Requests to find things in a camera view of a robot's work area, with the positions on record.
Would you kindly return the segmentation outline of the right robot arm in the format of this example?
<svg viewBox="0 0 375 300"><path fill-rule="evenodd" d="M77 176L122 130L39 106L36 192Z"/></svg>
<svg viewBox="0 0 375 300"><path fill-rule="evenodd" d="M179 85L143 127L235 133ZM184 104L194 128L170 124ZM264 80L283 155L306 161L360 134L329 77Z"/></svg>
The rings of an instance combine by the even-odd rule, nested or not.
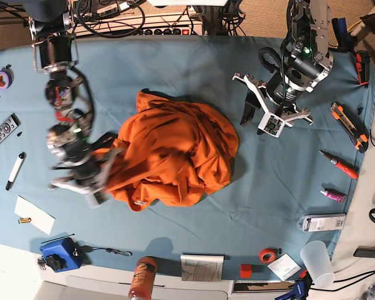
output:
<svg viewBox="0 0 375 300"><path fill-rule="evenodd" d="M47 132L47 147L57 157L54 170L67 170L54 179L52 189L82 194L96 207L107 201L106 182L120 149L112 147L116 134L107 132L96 142L93 94L85 75L76 68L74 14L70 1L22 1L29 18L34 69L49 75L45 95L57 123Z"/></svg>

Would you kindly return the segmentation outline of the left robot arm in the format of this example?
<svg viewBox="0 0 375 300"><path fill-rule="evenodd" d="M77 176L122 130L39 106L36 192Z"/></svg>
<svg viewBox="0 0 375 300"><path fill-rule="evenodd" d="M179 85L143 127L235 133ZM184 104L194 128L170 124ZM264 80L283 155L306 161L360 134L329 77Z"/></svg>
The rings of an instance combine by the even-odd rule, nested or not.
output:
<svg viewBox="0 0 375 300"><path fill-rule="evenodd" d="M297 119L312 124L309 110L299 109L296 101L302 93L312 92L333 68L333 55L328 48L330 20L327 1L289 1L287 35L280 51L271 47L258 51L260 63L272 78L264 82L248 74L233 76L248 88L241 124L249 122L260 109L264 111L261 130L265 133L270 126L292 127Z"/></svg>

